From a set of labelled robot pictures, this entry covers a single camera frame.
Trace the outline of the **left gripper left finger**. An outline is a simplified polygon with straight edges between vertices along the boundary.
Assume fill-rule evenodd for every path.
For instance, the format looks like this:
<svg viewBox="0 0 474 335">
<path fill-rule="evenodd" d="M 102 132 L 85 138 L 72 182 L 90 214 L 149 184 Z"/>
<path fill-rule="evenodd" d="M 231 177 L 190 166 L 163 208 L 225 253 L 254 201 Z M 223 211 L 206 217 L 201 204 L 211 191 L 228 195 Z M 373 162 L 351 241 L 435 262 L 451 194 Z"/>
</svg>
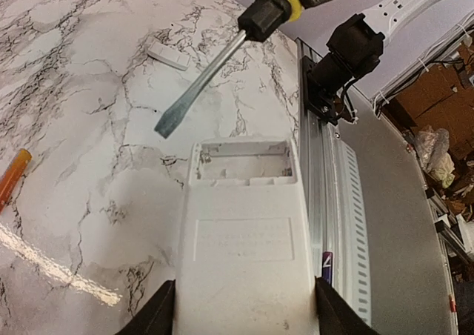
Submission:
<svg viewBox="0 0 474 335">
<path fill-rule="evenodd" d="M 168 335 L 173 330 L 174 281 L 167 280 L 116 335 Z"/>
</svg>

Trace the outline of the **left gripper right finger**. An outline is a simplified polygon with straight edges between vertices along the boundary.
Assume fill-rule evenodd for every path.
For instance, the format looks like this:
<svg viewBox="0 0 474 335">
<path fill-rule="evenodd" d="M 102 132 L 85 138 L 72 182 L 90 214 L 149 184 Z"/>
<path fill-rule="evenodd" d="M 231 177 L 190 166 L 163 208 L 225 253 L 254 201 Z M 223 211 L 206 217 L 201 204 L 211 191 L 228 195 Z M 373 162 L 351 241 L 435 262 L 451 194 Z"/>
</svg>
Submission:
<svg viewBox="0 0 474 335">
<path fill-rule="evenodd" d="M 315 278 L 319 333 L 326 335 L 378 335 L 322 277 Z"/>
</svg>

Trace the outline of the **yellow handled screwdriver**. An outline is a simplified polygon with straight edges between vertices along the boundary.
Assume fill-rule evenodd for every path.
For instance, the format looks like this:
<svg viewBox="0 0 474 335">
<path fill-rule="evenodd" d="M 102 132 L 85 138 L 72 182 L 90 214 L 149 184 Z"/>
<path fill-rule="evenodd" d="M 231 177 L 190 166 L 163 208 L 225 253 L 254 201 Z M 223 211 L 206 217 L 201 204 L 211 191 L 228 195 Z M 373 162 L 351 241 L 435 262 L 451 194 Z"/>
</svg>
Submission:
<svg viewBox="0 0 474 335">
<path fill-rule="evenodd" d="M 281 25 L 299 19 L 302 11 L 303 6 L 300 0 L 254 0 L 238 17 L 238 33 L 236 36 L 162 114 L 154 127 L 154 131 L 161 137 L 168 138 L 181 124 L 203 89 L 243 43 L 246 41 L 266 41 Z"/>
</svg>

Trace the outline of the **purple blue battery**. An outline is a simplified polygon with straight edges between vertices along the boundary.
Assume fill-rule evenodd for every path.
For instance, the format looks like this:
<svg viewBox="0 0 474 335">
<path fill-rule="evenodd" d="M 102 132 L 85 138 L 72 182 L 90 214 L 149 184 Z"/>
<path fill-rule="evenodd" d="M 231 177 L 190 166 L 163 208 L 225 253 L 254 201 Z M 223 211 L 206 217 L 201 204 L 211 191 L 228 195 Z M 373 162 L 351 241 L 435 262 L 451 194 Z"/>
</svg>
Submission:
<svg viewBox="0 0 474 335">
<path fill-rule="evenodd" d="M 325 251 L 322 254 L 321 276 L 329 284 L 333 284 L 334 254 L 331 251 Z"/>
</svg>

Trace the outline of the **white remote control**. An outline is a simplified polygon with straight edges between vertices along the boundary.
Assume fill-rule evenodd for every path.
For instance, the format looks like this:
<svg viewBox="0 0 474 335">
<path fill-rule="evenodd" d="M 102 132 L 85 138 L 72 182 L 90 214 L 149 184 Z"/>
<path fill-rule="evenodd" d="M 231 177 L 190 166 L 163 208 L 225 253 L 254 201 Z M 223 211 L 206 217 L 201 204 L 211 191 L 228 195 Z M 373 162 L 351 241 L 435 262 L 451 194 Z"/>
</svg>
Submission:
<svg viewBox="0 0 474 335">
<path fill-rule="evenodd" d="M 283 138 L 193 146 L 175 334 L 317 334 L 316 278 L 297 150 Z"/>
</svg>

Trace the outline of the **white battery cover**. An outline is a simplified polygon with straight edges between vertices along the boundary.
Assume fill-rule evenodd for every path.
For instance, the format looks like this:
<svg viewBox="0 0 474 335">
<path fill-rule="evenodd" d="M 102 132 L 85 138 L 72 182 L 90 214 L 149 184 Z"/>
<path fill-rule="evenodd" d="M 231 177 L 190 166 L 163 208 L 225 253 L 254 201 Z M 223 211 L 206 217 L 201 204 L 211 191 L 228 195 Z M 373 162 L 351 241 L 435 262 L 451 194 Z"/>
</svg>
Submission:
<svg viewBox="0 0 474 335">
<path fill-rule="evenodd" d="M 147 48 L 147 55 L 156 61 L 177 70 L 186 71 L 190 66 L 190 56 L 182 53 L 158 41 L 153 42 Z"/>
</svg>

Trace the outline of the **orange black battery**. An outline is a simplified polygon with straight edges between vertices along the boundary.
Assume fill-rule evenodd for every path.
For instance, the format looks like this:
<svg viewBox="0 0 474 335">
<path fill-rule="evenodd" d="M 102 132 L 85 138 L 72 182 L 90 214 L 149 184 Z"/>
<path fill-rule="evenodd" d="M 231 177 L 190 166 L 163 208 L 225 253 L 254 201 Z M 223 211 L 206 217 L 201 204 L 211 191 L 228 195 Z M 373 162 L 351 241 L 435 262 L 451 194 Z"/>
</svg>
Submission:
<svg viewBox="0 0 474 335">
<path fill-rule="evenodd" d="M 8 199 L 13 192 L 13 189 L 15 188 L 31 160 L 32 155 L 30 152 L 22 148 L 10 162 L 8 168 L 1 177 L 0 211 L 3 211 Z"/>
</svg>

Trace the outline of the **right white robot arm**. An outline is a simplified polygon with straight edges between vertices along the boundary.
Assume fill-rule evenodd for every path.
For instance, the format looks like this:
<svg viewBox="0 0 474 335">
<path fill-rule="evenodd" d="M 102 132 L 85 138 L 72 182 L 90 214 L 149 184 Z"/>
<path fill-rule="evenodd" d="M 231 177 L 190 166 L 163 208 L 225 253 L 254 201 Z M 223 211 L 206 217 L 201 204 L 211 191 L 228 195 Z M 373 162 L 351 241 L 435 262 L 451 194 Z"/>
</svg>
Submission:
<svg viewBox="0 0 474 335">
<path fill-rule="evenodd" d="M 394 35 L 441 0 L 380 0 L 337 26 L 329 53 L 307 74 L 309 86 L 334 94 L 371 73 Z"/>
</svg>

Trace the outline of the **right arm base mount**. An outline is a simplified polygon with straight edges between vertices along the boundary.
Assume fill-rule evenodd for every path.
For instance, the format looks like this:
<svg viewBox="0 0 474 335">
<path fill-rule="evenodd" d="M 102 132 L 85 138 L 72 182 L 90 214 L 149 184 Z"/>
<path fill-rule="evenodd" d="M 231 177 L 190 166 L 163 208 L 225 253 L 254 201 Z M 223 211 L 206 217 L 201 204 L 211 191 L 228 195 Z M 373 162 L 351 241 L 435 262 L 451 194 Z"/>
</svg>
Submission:
<svg viewBox="0 0 474 335">
<path fill-rule="evenodd" d="M 339 120 L 337 92 L 350 81 L 352 73 L 332 53 L 318 63 L 304 56 L 301 69 L 304 109 L 314 113 L 321 121 L 336 126 Z"/>
</svg>

